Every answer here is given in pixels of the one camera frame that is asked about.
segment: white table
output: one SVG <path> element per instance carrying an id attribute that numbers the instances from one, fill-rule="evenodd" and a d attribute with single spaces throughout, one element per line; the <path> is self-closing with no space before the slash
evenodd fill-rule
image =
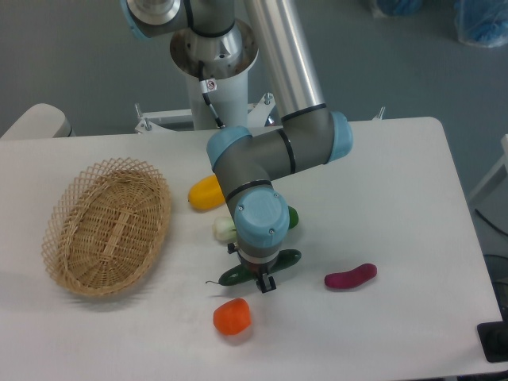
<path id="1" fill-rule="evenodd" d="M 274 182 L 300 215 L 284 248 L 298 265 L 278 288 L 205 280 L 237 264 L 194 212 L 191 185 L 211 173 L 210 132 L 0 142 L 0 379 L 348 381 L 502 371 L 476 325 L 501 319 L 441 124 L 353 123 L 346 158 Z M 113 302 L 54 284 L 40 244 L 52 207 L 95 162 L 131 156 L 159 168 L 173 197 L 171 232 L 150 275 Z M 349 292 L 326 274 L 374 263 Z M 234 297 L 252 329 L 226 340 L 214 310 Z"/>

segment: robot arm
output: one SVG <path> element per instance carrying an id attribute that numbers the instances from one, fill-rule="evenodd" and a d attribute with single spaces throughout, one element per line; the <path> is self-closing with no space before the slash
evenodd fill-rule
<path id="1" fill-rule="evenodd" d="M 269 274 L 289 227 L 286 201 L 271 181 L 347 155 L 352 148 L 352 132 L 344 115 L 330 113 L 326 107 L 294 1 L 245 2 L 256 42 L 271 74 L 283 128 L 253 137 L 245 127 L 226 127 L 212 136 L 207 152 L 237 227 L 235 251 L 241 263 L 256 274 L 260 289 L 267 292 L 275 289 Z M 216 5 L 216 11 L 233 7 L 226 0 L 184 3 L 192 14 L 202 14 L 203 20 L 213 20 L 216 14 L 195 12 L 203 4 Z M 234 26 L 234 15 L 229 11 L 227 14 Z M 213 24 L 215 21 L 200 21 L 208 28 Z M 222 32 L 228 33 L 231 28 Z M 210 34 L 205 38 L 221 37 Z"/>

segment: wicker basket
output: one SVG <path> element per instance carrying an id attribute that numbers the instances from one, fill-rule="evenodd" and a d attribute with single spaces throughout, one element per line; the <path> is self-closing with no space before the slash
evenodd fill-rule
<path id="1" fill-rule="evenodd" d="M 152 266 L 170 213 L 166 180 L 146 162 L 88 167 L 53 211 L 42 245 L 46 270 L 76 294 L 115 294 Z"/>

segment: black wire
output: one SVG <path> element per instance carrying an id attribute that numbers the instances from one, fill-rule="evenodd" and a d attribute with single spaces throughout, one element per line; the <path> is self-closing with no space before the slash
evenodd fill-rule
<path id="1" fill-rule="evenodd" d="M 198 61 L 198 80 L 199 80 L 199 82 L 205 80 L 204 69 L 205 69 L 205 63 L 203 61 Z M 203 95 L 203 99 L 205 100 L 206 105 L 210 108 L 210 112 L 212 113 L 212 116 L 215 119 L 215 123 L 217 123 L 217 127 L 219 129 L 224 128 L 225 124 L 217 115 L 217 111 L 215 110 L 214 105 L 212 105 L 212 102 L 210 101 L 210 97 L 208 96 L 207 93 L 202 93 L 202 95 Z"/>
<path id="2" fill-rule="evenodd" d="M 483 254 L 483 256 L 492 256 L 494 258 L 500 258 L 502 260 L 508 260 L 508 257 L 500 256 L 499 254 Z"/>
<path id="3" fill-rule="evenodd" d="M 498 228 L 496 225 L 494 225 L 492 222 L 490 222 L 489 220 L 487 220 L 487 218 L 481 214 L 481 212 L 477 209 L 475 209 L 475 213 L 478 214 L 478 217 L 480 217 L 487 225 L 489 225 L 493 230 L 495 230 L 496 232 L 498 232 L 499 234 L 505 236 L 505 237 L 508 237 L 508 233 L 505 232 L 504 230 L 501 230 L 500 228 Z"/>

